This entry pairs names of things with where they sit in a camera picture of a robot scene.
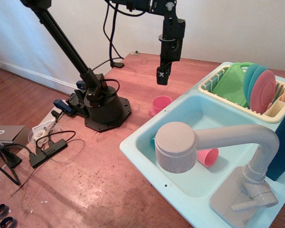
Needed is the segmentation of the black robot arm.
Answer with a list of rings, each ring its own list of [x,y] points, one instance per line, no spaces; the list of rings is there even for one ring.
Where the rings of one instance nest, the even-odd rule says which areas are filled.
[[[179,61],[186,22],[176,15],[175,0],[114,0],[114,11],[125,5],[129,11],[139,10],[164,17],[161,42],[160,65],[156,70],[159,85],[167,85],[172,63]],[[45,26],[57,44],[80,73],[77,89],[65,102],[55,100],[55,107],[63,112],[77,114],[85,119],[85,126],[98,132],[120,127],[131,114],[129,100],[119,97],[118,89],[107,85],[103,74],[95,74],[89,68],[67,39],[59,25],[48,11],[49,0],[24,0],[22,4],[30,8]]]

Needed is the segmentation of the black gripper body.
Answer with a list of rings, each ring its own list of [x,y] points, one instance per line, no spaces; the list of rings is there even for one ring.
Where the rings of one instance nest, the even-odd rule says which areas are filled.
[[[179,61],[185,33],[186,21],[178,18],[165,18],[163,21],[160,67],[170,67],[172,62]]]

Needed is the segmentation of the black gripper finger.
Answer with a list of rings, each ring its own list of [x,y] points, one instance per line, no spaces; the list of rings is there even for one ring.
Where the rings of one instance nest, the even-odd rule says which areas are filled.
[[[170,62],[170,63],[160,65],[159,67],[157,67],[156,79],[157,79],[158,85],[168,84],[168,79],[171,73],[171,65],[172,63]]]

